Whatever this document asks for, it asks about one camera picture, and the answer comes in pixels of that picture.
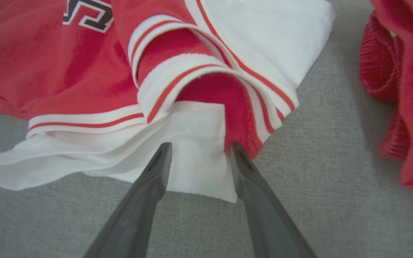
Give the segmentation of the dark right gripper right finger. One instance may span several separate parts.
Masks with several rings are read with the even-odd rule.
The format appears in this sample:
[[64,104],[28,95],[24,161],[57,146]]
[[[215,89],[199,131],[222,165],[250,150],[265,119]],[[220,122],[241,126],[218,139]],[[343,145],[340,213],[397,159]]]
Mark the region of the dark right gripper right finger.
[[229,147],[234,187],[245,206],[254,258],[316,258],[244,147],[238,142]]

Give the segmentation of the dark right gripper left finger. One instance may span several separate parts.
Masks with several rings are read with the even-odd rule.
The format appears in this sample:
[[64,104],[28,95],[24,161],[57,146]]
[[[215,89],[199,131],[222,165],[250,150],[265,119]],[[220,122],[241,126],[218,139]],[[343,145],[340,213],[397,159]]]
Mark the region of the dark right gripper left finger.
[[162,143],[84,258],[146,258],[156,205],[166,192],[171,161],[172,144]]

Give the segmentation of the red white basketball jersey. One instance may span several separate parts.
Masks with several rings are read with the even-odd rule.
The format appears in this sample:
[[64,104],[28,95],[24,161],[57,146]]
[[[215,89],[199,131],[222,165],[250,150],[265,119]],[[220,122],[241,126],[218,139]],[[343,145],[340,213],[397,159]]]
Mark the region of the red white basketball jersey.
[[28,121],[0,187],[134,182],[171,142],[169,191],[236,202],[229,144],[256,157],[298,107],[335,17],[326,0],[0,0],[0,113]]

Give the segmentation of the grey fabric sofa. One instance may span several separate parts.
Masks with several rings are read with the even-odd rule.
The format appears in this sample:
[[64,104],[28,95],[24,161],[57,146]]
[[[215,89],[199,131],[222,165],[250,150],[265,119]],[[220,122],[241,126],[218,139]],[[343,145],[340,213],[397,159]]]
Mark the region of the grey fabric sofa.
[[[370,0],[329,0],[331,36],[298,89],[300,106],[254,163],[318,258],[413,258],[413,191],[377,148],[392,116],[359,80]],[[82,258],[131,184],[75,173],[0,188],[0,258]]]

